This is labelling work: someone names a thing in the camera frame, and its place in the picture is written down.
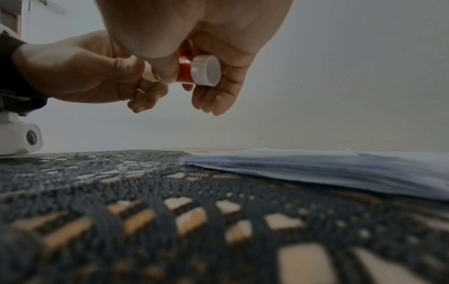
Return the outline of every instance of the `hand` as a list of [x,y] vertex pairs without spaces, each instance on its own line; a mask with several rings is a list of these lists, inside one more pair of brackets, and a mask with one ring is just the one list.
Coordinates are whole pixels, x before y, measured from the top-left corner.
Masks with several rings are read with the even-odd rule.
[[218,116],[239,94],[256,54],[281,26],[292,0],[96,0],[111,37],[147,60],[163,82],[179,72],[177,49],[190,39],[196,53],[217,56],[223,77],[197,86],[196,109]]
[[142,79],[145,64],[97,31],[53,44],[24,44],[13,54],[24,79],[37,91],[62,101],[128,101],[138,113],[153,108],[168,86]]

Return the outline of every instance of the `paper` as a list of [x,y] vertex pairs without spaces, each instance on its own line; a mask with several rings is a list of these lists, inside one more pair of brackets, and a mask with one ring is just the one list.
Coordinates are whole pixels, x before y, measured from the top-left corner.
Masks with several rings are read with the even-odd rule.
[[449,155],[252,149],[195,153],[188,165],[286,181],[449,200]]

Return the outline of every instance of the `black wristband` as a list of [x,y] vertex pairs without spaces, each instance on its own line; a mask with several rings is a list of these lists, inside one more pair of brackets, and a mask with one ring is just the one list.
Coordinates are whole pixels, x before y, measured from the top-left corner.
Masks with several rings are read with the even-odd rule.
[[21,116],[40,109],[47,104],[47,96],[33,89],[22,77],[12,61],[14,51],[23,41],[8,35],[0,34],[0,112],[11,111]]

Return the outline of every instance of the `white cap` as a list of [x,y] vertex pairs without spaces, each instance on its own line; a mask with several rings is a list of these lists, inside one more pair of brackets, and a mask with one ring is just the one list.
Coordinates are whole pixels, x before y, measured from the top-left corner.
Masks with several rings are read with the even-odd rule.
[[220,60],[213,55],[199,55],[193,58],[190,71],[193,82],[199,86],[215,87],[221,79]]
[[153,81],[153,82],[159,81],[157,78],[154,77],[153,70],[152,70],[150,63],[148,63],[146,61],[145,61],[145,71],[142,74],[142,78],[144,78],[147,81]]

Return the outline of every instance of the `white device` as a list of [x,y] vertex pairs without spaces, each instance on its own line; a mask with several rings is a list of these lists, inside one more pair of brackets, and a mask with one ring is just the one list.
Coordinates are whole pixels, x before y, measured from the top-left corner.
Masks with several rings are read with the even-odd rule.
[[14,112],[0,112],[0,156],[28,154],[40,150],[42,145],[37,125],[19,121]]

